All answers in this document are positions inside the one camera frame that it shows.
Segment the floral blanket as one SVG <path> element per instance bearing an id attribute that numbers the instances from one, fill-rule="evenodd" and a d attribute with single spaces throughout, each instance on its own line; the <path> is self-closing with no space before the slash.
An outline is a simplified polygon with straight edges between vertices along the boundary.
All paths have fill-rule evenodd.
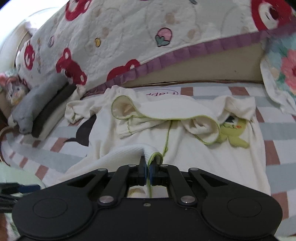
<path id="1" fill-rule="evenodd" d="M 271 100 L 295 115 L 295 34 L 266 40 L 260 71 Z"/>

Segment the white quilt red bears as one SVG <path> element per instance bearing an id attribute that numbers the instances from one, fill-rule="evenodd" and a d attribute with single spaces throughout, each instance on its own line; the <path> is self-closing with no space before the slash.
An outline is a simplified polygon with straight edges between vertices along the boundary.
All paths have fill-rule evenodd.
<path id="1" fill-rule="evenodd" d="M 87 90 L 288 30 L 286 1 L 68 1 L 16 57 L 29 88 L 57 73 Z"/>

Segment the plush bunny toy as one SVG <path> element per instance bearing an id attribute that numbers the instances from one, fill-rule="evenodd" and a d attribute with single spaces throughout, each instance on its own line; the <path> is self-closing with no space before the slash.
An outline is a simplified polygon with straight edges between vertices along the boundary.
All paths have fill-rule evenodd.
<path id="1" fill-rule="evenodd" d="M 6 99 L 11 106 L 18 105 L 29 92 L 20 80 L 16 68 L 1 73 L 1 89 L 6 92 Z"/>

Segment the cream baby garment green trim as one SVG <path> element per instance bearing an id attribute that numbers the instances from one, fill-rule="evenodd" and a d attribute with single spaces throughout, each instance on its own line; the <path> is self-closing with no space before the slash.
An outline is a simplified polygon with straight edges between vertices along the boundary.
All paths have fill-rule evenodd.
<path id="1" fill-rule="evenodd" d="M 71 123 L 95 117 L 90 151 L 59 178 L 90 171 L 115 171 L 144 158 L 150 165 L 168 164 L 181 171 L 200 168 L 270 194 L 263 136 L 253 97 L 219 96 L 197 101 L 189 96 L 153 97 L 113 86 L 104 94 L 69 102 Z"/>

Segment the grey folded garment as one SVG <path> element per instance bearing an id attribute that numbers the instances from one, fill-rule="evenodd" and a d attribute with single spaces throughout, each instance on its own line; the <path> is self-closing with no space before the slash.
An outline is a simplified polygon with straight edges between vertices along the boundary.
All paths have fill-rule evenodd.
<path id="1" fill-rule="evenodd" d="M 36 117 L 67 83 L 68 78 L 58 73 L 28 92 L 11 113 L 12 119 L 21 134 L 25 135 L 32 132 Z"/>

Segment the checkered bed sheet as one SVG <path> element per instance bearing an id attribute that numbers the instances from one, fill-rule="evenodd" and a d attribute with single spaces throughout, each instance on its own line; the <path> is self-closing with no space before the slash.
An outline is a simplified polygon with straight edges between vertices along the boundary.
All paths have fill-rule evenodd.
<path id="1" fill-rule="evenodd" d="M 254 97 L 256 117 L 264 139 L 266 173 L 271 193 L 283 210 L 277 235 L 295 235 L 295 117 L 282 113 L 262 85 L 196 83 L 142 87 L 139 91 L 154 97 L 187 95 L 196 100 L 212 100 L 220 95 Z M 1 142 L 1 151 L 8 163 L 35 174 L 44 184 L 51 185 L 87 155 L 87 141 L 78 138 L 84 126 L 83 120 L 70 124 L 62 119 L 43 141 L 10 132 Z"/>

